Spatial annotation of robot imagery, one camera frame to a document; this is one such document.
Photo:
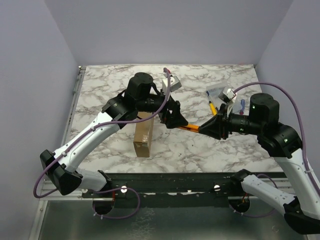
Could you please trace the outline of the orange utility knife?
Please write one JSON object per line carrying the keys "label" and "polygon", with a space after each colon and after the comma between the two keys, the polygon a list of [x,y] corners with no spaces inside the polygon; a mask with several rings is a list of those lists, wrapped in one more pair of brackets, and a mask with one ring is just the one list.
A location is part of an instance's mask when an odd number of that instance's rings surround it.
{"label": "orange utility knife", "polygon": [[194,125],[194,124],[188,124],[186,126],[179,126],[178,129],[190,131],[190,132],[194,132],[194,133],[199,132],[199,126]]}

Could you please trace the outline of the brown cardboard express box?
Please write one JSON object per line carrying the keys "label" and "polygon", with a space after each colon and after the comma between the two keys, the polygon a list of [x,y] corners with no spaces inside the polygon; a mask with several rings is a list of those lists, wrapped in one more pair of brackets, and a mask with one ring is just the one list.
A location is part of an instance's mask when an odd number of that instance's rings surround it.
{"label": "brown cardboard express box", "polygon": [[133,147],[137,157],[149,158],[152,145],[154,118],[135,125]]}

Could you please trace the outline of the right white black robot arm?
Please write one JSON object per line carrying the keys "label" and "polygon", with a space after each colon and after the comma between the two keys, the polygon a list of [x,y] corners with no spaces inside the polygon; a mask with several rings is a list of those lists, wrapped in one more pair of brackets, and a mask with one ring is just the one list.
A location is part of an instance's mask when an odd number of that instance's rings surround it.
{"label": "right white black robot arm", "polygon": [[290,228],[301,235],[319,234],[320,196],[315,188],[320,183],[316,176],[308,176],[302,140],[294,128],[279,122],[279,110],[279,102],[271,95],[256,93],[250,97],[248,115],[228,114],[222,104],[198,132],[217,140],[225,140],[232,133],[255,135],[258,144],[282,168],[295,194],[285,193],[245,169],[231,177],[230,191],[236,196],[256,196],[281,213]]}

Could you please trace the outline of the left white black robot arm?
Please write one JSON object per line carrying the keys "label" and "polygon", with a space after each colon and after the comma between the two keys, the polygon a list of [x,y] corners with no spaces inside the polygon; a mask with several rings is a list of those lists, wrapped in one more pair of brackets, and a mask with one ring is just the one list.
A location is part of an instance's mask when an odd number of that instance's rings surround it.
{"label": "left white black robot arm", "polygon": [[136,73],[127,88],[108,100],[95,119],[76,137],[54,152],[45,150],[40,154],[45,174],[61,195],[77,189],[93,190],[101,198],[110,193],[110,179],[103,171],[85,171],[79,169],[79,165],[100,143],[125,125],[148,120],[147,117],[138,119],[139,113],[159,116],[160,122],[168,129],[188,125],[181,114],[180,102],[171,97],[171,93],[182,84],[169,70],[165,69],[164,74],[167,79],[162,81],[162,89],[151,94],[151,89],[157,88],[153,77],[145,72]]}

